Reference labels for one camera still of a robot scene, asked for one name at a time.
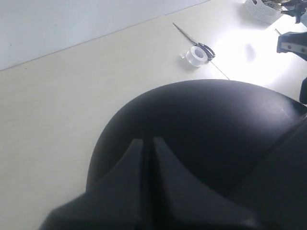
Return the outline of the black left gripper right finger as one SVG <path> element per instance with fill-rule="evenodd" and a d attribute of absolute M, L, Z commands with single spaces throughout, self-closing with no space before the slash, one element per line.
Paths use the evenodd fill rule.
<path fill-rule="evenodd" d="M 219 195 L 197 179 L 162 138 L 154 138 L 153 165 L 162 199 L 164 230 L 262 230 L 253 212 Z"/>

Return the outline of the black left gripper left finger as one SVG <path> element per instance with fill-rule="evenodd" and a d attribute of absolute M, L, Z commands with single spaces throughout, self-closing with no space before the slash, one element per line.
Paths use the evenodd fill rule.
<path fill-rule="evenodd" d="M 134 139 L 120 161 L 94 187 L 54 209 L 42 230 L 140 230 L 142 148 Z"/>

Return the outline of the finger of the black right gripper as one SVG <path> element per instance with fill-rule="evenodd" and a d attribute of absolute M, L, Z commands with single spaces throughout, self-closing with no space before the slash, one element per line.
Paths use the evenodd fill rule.
<path fill-rule="evenodd" d="M 278 37 L 277 53 L 293 53 L 307 59 L 307 33 L 287 32 Z"/>

